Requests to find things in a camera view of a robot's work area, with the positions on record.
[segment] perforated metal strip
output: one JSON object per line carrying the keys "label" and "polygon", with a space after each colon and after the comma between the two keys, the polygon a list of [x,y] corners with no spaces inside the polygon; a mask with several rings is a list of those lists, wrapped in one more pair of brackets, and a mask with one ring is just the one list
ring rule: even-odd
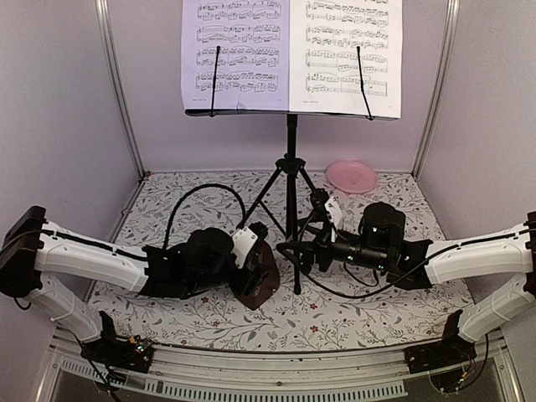
{"label": "perforated metal strip", "polygon": [[[61,368],[66,372],[100,382],[95,370],[88,363],[63,358]],[[128,385],[120,386],[118,383],[112,383],[120,388],[135,392],[163,396],[184,402],[372,402],[407,396],[402,381],[366,387],[314,391],[284,390],[284,386],[281,387],[281,391],[211,389],[181,385],[158,379],[145,379],[145,384],[141,388],[134,388]]]}

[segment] pink plate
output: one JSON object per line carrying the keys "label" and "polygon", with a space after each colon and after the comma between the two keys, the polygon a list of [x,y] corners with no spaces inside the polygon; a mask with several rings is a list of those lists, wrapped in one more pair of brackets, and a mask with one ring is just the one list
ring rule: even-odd
{"label": "pink plate", "polygon": [[327,168],[327,179],[345,193],[363,194],[376,187],[378,175],[359,162],[335,162]]}

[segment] floral tablecloth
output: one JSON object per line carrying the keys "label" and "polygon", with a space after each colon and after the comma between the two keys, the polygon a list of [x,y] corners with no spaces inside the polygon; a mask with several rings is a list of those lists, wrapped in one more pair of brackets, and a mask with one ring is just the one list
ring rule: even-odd
{"label": "floral tablecloth", "polygon": [[[199,184],[229,185],[249,206],[269,176],[270,173],[155,174],[128,214],[117,242],[161,245],[173,205]],[[364,207],[383,201],[406,214],[407,239],[442,239],[436,219],[410,175],[380,174],[378,187],[365,195],[335,190],[324,173],[311,177],[315,185],[338,198],[345,213],[345,229],[356,230]],[[298,185],[298,209],[304,217],[311,210],[308,190],[302,180],[298,180]],[[266,205],[282,224],[285,196],[286,180],[280,177],[265,197]],[[272,247],[284,241],[261,208],[249,222],[258,220],[269,226],[267,241]],[[186,240],[195,229],[209,226],[232,233],[239,221],[240,208],[228,193],[218,189],[198,192],[178,211],[171,244]],[[297,296],[292,292],[291,265],[278,253],[275,255],[281,270],[281,288],[254,312],[235,300],[227,286],[180,301],[136,296],[118,286],[98,282],[90,304],[112,316],[117,331],[124,335],[141,334],[159,343],[199,348],[295,352],[371,348],[438,338],[446,317],[472,303],[463,281],[425,291],[391,288],[364,301],[349,301],[302,278],[302,294]],[[348,294],[361,294],[368,289],[353,281],[337,263],[325,274],[313,269],[312,275],[332,289]],[[355,275],[373,282],[371,271],[359,269]]]}

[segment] black music stand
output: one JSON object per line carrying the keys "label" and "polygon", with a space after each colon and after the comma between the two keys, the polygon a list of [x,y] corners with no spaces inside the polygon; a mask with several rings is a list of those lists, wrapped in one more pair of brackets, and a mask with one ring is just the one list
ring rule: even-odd
{"label": "black music stand", "polygon": [[[244,114],[255,113],[255,111],[247,111]],[[230,114],[242,114],[237,113],[236,110],[186,110],[186,114],[189,116],[216,116],[216,115],[230,115]],[[297,207],[297,197],[296,197],[296,179],[298,173],[301,174],[307,186],[311,190],[315,189],[314,184],[312,183],[311,178],[305,170],[306,162],[296,157],[296,143],[297,143],[297,126],[298,126],[298,115],[296,114],[287,114],[286,115],[286,154],[283,158],[276,161],[276,170],[270,176],[268,183],[260,191],[259,195],[253,201],[253,204],[250,206],[248,211],[245,214],[245,218],[240,222],[239,227],[245,225],[247,220],[257,209],[261,206],[270,219],[276,224],[277,228],[282,232],[286,237],[286,241],[298,241],[298,207]],[[286,228],[283,229],[281,224],[277,221],[274,214],[268,209],[266,204],[262,201],[266,193],[270,191],[271,186],[280,176],[280,174],[286,174]],[[297,266],[294,267],[294,293],[299,295],[302,293],[302,286],[300,284],[300,271]]]}

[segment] sheet music page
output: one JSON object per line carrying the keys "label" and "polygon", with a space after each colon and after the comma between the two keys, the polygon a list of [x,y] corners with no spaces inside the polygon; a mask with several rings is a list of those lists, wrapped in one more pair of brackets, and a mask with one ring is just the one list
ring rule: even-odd
{"label": "sheet music page", "polygon": [[186,109],[288,111],[289,2],[183,2],[182,92]]}
{"label": "sheet music page", "polygon": [[292,0],[291,111],[400,117],[402,0]]}

